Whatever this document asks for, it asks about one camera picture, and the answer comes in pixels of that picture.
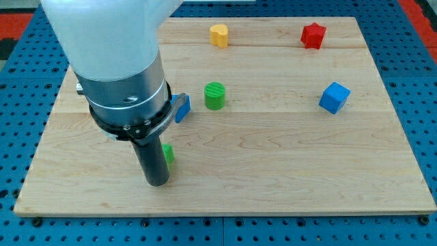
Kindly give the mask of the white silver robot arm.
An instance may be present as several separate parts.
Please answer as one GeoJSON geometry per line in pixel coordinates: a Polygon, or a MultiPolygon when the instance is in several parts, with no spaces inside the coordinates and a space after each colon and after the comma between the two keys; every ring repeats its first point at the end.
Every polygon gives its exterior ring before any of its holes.
{"type": "Polygon", "coordinates": [[[171,103],[159,26],[182,0],[41,0],[98,126],[125,139],[155,138],[185,99],[171,103]]]}

